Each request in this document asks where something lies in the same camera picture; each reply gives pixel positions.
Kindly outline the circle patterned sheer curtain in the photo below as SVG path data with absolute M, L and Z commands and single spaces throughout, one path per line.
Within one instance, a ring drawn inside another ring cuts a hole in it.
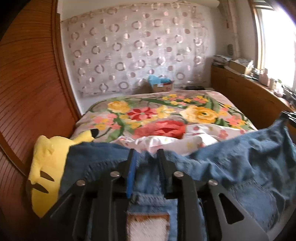
M 150 76 L 205 83 L 210 9 L 173 1 L 96 9 L 61 22 L 65 63 L 80 96 L 133 92 Z

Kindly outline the yellow Pikachu plush toy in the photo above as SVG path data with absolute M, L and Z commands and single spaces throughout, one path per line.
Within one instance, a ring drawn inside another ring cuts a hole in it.
M 67 154 L 71 146 L 92 142 L 99 134 L 98 129 L 80 133 L 76 138 L 60 136 L 38 137 L 33 150 L 33 160 L 26 183 L 27 196 L 32 210 L 42 218 L 57 202 Z

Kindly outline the white strawberry print quilt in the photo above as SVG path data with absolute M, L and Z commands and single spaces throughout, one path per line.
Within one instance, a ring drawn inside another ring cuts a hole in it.
M 148 136 L 133 139 L 120 136 L 113 143 L 135 149 L 139 153 L 148 151 L 154 155 L 158 149 L 164 149 L 185 156 L 200 148 L 235 138 L 247 132 L 244 129 L 215 124 L 195 124 L 186 127 L 185 134 L 181 139 L 164 136 Z

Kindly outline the blue denim jeans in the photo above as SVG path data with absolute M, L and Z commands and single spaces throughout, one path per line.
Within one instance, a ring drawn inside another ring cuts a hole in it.
M 88 182 L 125 161 L 129 148 L 109 143 L 82 143 L 69 150 L 59 195 L 79 179 Z M 166 159 L 195 180 L 218 181 L 271 238 L 280 233 L 295 200 L 295 145 L 286 125 L 269 128 L 203 147 L 187 156 L 165 151 Z M 137 154 L 137 171 L 129 214 L 167 214 L 169 240 L 177 239 L 177 201 L 161 190 L 156 156 Z

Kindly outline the wooden side cabinet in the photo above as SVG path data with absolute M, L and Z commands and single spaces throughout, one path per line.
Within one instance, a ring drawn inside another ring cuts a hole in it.
M 215 65 L 211 66 L 211 87 L 226 96 L 257 129 L 270 126 L 284 110 L 295 112 L 285 99 L 256 81 Z

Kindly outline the pink bottle on cabinet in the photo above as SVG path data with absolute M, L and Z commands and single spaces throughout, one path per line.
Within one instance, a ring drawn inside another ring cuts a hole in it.
M 261 70 L 259 75 L 259 82 L 260 84 L 269 87 L 270 86 L 270 78 L 268 76 L 268 69 L 264 68 Z

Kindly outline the window with wooden frame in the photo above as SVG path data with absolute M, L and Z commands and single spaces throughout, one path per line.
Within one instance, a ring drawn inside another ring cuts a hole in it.
M 257 36 L 257 68 L 295 92 L 295 23 L 276 1 L 249 1 Z

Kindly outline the floral brown bedspread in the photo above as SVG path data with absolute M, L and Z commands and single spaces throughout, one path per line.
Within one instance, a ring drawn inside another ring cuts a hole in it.
M 120 136 L 182 138 L 187 125 L 214 124 L 254 131 L 251 121 L 224 95 L 212 90 L 176 90 L 113 97 L 91 106 L 71 138 L 93 128 L 98 142 Z

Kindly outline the wooden wardrobe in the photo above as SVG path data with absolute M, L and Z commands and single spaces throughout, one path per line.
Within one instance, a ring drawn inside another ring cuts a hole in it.
M 65 81 L 56 1 L 29 1 L 1 38 L 1 240 L 31 240 L 26 195 L 40 135 L 69 137 L 79 113 Z

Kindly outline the cardboard box on cabinet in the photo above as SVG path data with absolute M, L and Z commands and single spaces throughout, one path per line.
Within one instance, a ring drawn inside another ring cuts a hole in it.
M 238 58 L 236 60 L 231 60 L 228 66 L 240 74 L 248 75 L 253 69 L 253 60 Z

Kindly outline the cardboard box with blue cloth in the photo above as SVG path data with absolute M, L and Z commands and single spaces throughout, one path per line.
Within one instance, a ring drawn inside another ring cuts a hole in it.
M 169 78 L 150 75 L 148 77 L 148 83 L 153 92 L 168 92 L 173 89 L 173 82 Z

